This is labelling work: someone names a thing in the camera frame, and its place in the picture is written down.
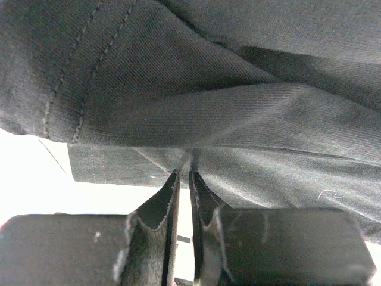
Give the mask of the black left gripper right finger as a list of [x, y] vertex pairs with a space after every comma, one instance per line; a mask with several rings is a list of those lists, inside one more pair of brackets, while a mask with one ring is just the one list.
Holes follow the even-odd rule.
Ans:
[[366, 285], [376, 265], [339, 209], [237, 209], [189, 174], [195, 285]]

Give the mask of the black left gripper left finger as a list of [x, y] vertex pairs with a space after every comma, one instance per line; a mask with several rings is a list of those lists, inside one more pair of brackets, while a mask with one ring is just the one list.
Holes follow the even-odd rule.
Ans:
[[2, 285], [172, 285], [180, 174], [129, 214], [26, 214], [1, 228]]

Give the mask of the black t shirt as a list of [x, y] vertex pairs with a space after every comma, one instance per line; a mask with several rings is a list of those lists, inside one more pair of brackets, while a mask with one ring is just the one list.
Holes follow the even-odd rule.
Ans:
[[380, 2], [2, 1], [1, 128], [68, 144], [78, 182], [194, 168], [379, 244]]

